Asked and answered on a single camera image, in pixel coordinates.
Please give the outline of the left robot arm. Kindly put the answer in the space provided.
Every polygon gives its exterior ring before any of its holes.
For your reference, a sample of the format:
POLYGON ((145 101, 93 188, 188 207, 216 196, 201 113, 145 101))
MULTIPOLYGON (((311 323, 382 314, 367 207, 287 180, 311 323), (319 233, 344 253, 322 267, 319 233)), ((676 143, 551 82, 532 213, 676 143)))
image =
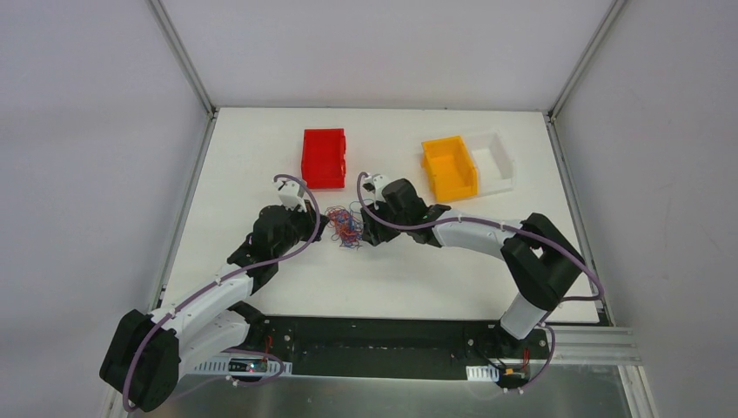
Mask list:
POLYGON ((252 232, 207 282, 182 300, 150 313, 137 309, 117 325, 99 370, 100 378, 142 411, 163 404, 187 373, 215 354, 239 346, 259 350, 265 329, 246 299, 278 272, 288 251, 320 240, 329 219, 312 206, 263 208, 252 232))

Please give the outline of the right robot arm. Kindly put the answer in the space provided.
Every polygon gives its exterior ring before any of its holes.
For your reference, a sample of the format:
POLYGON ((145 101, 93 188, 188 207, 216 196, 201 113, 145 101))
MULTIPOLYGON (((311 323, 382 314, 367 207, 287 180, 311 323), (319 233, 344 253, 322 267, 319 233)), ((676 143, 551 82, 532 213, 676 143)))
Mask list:
POLYGON ((371 245, 405 233, 421 245, 465 249, 506 264, 518 293, 500 318, 493 342, 507 357, 527 348, 528 335, 585 272, 584 259, 541 213, 513 221, 474 217, 447 205, 428 205, 407 179, 390 181, 366 172, 358 176, 356 188, 373 196, 361 208, 371 245))

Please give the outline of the orange plastic bin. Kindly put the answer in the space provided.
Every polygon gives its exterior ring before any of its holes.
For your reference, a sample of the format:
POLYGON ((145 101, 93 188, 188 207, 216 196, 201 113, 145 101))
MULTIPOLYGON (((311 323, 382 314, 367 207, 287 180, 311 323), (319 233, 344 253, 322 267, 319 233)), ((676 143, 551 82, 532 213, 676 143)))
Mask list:
POLYGON ((421 147, 421 167, 437 202, 468 199, 478 194, 476 165, 461 136, 427 140, 421 147))

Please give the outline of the red plastic bin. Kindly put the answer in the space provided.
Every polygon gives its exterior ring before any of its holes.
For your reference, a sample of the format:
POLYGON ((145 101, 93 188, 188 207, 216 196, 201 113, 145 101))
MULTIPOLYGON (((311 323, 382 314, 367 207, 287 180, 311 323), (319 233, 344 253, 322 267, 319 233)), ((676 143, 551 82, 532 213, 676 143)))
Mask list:
POLYGON ((305 129, 300 168, 302 179, 311 189, 343 189, 346 181, 345 130, 305 129))

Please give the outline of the clear plastic bin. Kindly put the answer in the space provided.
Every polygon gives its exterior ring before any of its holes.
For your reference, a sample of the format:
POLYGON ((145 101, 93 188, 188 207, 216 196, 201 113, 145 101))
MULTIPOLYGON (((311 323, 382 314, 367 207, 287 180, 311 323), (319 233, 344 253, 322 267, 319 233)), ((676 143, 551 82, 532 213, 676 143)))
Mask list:
POLYGON ((465 138, 478 173, 478 195, 511 192, 516 184, 516 165, 505 141, 496 131, 474 133, 465 138))

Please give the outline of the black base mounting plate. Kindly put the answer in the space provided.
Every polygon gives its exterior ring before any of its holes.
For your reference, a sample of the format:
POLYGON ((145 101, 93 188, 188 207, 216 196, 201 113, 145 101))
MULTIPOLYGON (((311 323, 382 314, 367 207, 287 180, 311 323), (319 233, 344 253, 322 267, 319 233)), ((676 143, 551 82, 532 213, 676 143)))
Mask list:
POLYGON ((293 375, 435 381, 464 380, 471 366, 518 367, 548 357, 545 331, 515 342, 496 324, 275 315, 255 320, 239 348, 273 354, 293 375))

